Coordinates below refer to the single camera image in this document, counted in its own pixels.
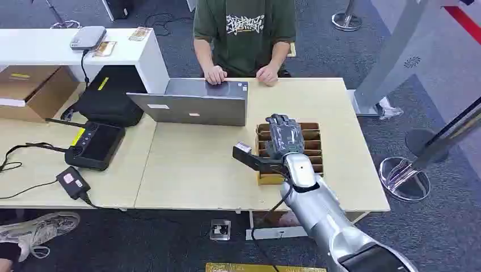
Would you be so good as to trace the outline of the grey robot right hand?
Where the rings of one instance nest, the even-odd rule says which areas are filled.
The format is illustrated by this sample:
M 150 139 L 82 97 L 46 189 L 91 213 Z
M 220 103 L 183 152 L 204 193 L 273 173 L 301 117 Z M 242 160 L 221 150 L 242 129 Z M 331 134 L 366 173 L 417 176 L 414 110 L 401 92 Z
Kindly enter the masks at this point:
M 271 136 L 271 140 L 266 143 L 270 158 L 281 159 L 290 153 L 304 152 L 304 138 L 299 123 L 285 114 L 272 114 L 265 120 Z

